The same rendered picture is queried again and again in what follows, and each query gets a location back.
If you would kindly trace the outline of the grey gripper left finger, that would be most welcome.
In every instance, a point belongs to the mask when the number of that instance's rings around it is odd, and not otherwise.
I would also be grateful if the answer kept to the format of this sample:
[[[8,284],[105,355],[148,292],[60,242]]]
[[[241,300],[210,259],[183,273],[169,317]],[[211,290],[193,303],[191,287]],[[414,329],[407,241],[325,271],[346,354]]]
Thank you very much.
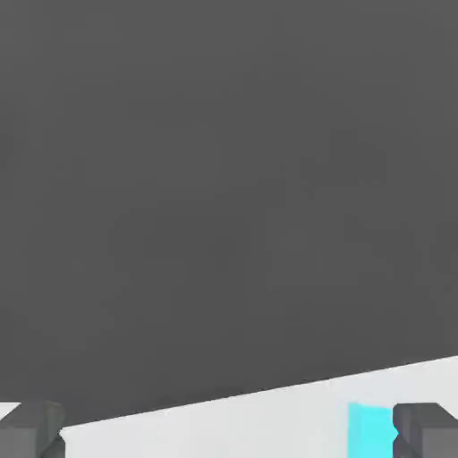
[[[21,403],[0,420],[0,458],[65,458],[60,403]]]

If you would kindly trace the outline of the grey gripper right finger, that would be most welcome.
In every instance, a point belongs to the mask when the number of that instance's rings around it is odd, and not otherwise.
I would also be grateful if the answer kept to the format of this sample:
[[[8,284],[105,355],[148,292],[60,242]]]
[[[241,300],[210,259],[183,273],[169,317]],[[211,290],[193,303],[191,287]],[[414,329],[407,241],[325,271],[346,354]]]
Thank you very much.
[[[393,458],[458,458],[458,419],[438,403],[398,403]]]

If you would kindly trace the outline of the large cyan box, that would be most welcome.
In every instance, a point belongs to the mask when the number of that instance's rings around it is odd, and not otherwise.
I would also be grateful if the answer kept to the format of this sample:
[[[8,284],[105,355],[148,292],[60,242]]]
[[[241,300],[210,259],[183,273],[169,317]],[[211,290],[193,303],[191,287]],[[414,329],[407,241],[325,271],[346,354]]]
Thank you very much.
[[[347,458],[393,458],[396,437],[392,409],[349,404]]]

